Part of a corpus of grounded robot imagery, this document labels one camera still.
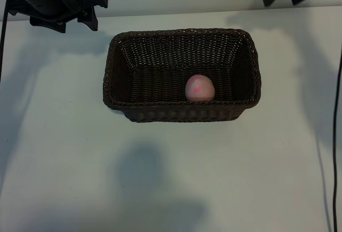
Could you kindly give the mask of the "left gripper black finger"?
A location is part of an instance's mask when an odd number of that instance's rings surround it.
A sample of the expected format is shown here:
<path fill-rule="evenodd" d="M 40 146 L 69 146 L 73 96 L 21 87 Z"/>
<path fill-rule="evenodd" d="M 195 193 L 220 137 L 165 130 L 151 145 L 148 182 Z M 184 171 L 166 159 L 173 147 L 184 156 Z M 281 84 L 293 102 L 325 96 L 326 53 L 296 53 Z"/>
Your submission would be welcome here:
<path fill-rule="evenodd" d="M 77 17 L 79 23 L 87 25 L 92 31 L 98 31 L 98 20 L 95 14 L 94 7 L 86 9 L 79 13 Z"/>
<path fill-rule="evenodd" d="M 63 22 L 62 23 L 50 22 L 50 21 L 45 21 L 45 20 L 42 20 L 39 18 L 34 18 L 34 17 L 30 17 L 29 22 L 32 26 L 52 29 L 52 30 L 55 30 L 59 33 L 65 33 L 66 32 L 66 24 Z"/>

